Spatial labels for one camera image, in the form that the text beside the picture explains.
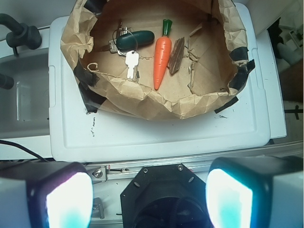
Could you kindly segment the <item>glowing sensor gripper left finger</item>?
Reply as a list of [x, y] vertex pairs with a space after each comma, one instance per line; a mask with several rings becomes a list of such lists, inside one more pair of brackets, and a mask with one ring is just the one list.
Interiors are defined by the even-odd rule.
[[0, 165], [2, 228], [86, 228], [92, 208], [92, 179], [78, 162]]

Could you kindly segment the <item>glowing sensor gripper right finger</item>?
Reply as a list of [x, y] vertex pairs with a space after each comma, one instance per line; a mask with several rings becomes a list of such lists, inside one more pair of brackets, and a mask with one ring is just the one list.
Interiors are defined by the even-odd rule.
[[209, 169], [206, 204], [216, 228], [302, 228], [304, 160], [218, 157]]

